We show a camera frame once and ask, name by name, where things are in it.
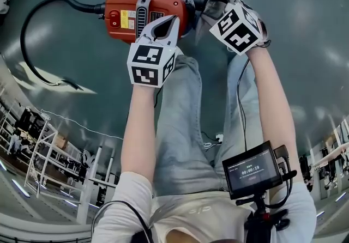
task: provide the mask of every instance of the light blue jeans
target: light blue jeans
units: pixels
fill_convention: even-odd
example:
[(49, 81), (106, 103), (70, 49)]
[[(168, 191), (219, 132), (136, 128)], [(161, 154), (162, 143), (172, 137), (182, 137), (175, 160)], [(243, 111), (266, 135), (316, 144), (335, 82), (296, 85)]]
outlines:
[[(246, 55), (235, 56), (228, 66), (224, 139), (212, 167), (203, 153), (200, 130), (202, 83), (198, 63), (191, 57), (177, 57), (175, 70), (163, 87), (158, 121), (154, 177), (157, 196), (228, 190), (222, 161), (244, 151), (236, 88), (246, 60)], [(254, 78), (249, 64), (239, 91), (246, 114), (248, 149), (263, 142)]]

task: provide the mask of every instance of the white shirt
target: white shirt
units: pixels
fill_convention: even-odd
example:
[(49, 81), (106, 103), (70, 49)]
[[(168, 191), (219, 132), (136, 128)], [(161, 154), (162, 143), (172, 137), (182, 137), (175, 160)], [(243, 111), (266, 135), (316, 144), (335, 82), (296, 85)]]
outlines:
[[(271, 203), (281, 201), (286, 188), (273, 197)], [(154, 242), (165, 243), (167, 234), (180, 230), (202, 243), (219, 239), (245, 242), (244, 222), (251, 213), (236, 206), (227, 192), (202, 192), (183, 196), (165, 196), (152, 200), (152, 186), (143, 176), (124, 172), (115, 189), (113, 201), (126, 201), (152, 227)], [(304, 183), (293, 184), (292, 193), (281, 209), (288, 209), (288, 228), (272, 229), (271, 242), (310, 242), (316, 226), (316, 210)], [(142, 230), (137, 216), (125, 204), (107, 208), (95, 228), (92, 243), (130, 242)]]

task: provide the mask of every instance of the orange machine body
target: orange machine body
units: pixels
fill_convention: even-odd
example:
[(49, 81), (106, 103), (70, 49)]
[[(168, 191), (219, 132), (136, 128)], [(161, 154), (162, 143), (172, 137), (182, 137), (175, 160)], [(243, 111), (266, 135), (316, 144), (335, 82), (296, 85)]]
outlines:
[[(136, 6), (138, 0), (106, 0), (105, 23), (109, 35), (125, 42), (136, 40)], [(147, 13), (147, 23), (166, 16), (177, 15), (180, 19), (180, 38), (188, 23), (188, 13), (183, 0), (151, 0)]]

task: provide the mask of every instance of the white cube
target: white cube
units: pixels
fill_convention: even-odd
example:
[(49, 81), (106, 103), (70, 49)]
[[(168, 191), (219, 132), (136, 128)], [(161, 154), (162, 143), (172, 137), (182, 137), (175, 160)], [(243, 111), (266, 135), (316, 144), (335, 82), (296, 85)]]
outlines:
[(175, 68), (176, 48), (154, 44), (131, 44), (127, 68), (132, 84), (162, 87)]
[(238, 55), (242, 55), (262, 40), (262, 29), (255, 14), (242, 4), (232, 6), (210, 32)]

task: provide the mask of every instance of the white sleeve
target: white sleeve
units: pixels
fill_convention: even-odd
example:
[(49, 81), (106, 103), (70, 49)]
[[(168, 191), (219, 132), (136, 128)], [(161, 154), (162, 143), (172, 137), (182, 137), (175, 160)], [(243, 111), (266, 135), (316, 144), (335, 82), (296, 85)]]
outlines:
[[(134, 172), (123, 172), (115, 188), (113, 201), (125, 201), (141, 215), (146, 225), (151, 217), (152, 186), (147, 178)], [(92, 243), (130, 242), (143, 230), (136, 214), (125, 204), (110, 205), (94, 230)]]
[[(280, 202), (285, 196), (286, 187), (277, 192), (270, 203)], [(316, 209), (314, 201), (303, 182), (294, 183), (285, 205), (271, 212), (275, 213), (282, 209), (288, 210), (288, 215), (285, 218), (290, 220), (290, 225), (279, 232), (273, 227), (270, 242), (311, 242), (316, 227)]]

